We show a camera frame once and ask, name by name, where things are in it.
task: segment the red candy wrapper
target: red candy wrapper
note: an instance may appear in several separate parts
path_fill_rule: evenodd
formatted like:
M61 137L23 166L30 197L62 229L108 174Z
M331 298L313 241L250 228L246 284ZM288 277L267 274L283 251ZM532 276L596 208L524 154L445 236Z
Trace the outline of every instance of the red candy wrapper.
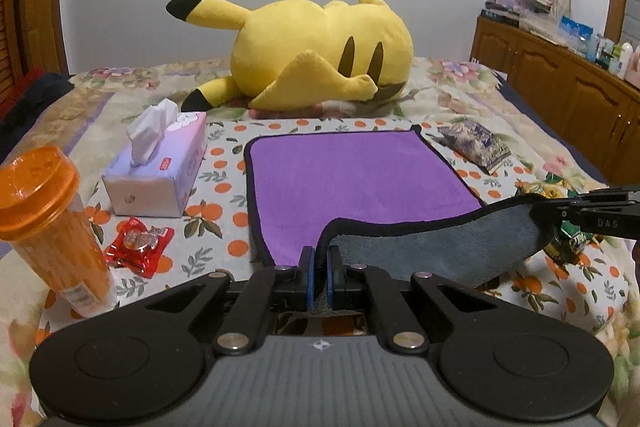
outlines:
M104 250L104 258L113 267L127 267L150 279L158 269L162 252L174 237L174 229L147 230L137 217L129 217L118 237Z

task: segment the bed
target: bed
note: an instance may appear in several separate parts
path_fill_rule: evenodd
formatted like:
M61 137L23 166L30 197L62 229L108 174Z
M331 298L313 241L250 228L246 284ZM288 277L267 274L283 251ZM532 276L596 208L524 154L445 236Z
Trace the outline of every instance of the bed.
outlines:
M7 161L33 147L58 145L81 172L85 212L106 246L123 218L111 214L100 175L123 146L126 126L149 105L164 98L180 103L194 87L227 71L227 62L220 59L79 74L71 79L74 89L41 115ZM382 106L327 103L295 118L254 120L243 101L233 101L207 115L207 153L185 216L145 219L176 232L156 275L147 280L124 268L114 271L120 304L215 269L231 272L237 280L251 275L258 262L247 226L242 150L252 138L418 124L422 135L437 145L437 126L466 116L498 134L513 152L489 176L440 146L439 152L485 202L509 198L519 185L542 180L548 182L548 195L556 197L568 187L587 191L605 186L599 172L545 130L508 84L478 64L417 57L400 98ZM606 345L616 368L600 411L608 426L640 425L640 296L633 246L607 237L589 245L579 263L566 269L539 252L482 286L491 295L584 328ZM30 354L46 336L79 317L5 244L0 244L0 257L0 424L37 425L42 416L28 380ZM281 326L287 332L327 335L335 325ZM348 328L350 334L359 332L356 322Z

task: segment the bottle label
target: bottle label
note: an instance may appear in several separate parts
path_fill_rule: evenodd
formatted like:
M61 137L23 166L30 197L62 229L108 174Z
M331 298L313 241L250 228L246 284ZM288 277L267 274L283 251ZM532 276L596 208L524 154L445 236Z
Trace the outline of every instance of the bottle label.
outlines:
M83 317L88 317L95 312L96 306L100 303L94 293L84 282L80 282L71 288L62 290L60 293Z

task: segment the yellow plush toy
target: yellow plush toy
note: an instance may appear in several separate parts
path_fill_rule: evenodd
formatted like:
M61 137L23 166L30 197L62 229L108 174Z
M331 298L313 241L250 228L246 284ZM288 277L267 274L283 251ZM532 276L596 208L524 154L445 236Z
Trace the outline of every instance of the yellow plush toy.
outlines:
M238 30L231 75L193 91L183 111L242 95L249 108L289 111L326 100L389 100L409 77L414 46L383 0L356 5L283 0L248 10L225 0L172 0L166 10L196 26Z

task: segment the orange bottle cap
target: orange bottle cap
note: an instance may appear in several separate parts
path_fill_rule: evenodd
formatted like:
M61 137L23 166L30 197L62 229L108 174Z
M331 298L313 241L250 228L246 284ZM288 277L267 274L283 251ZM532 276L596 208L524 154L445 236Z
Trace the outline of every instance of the orange bottle cap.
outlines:
M79 184L76 166L57 147L30 150L0 168L0 240L39 232L66 209Z

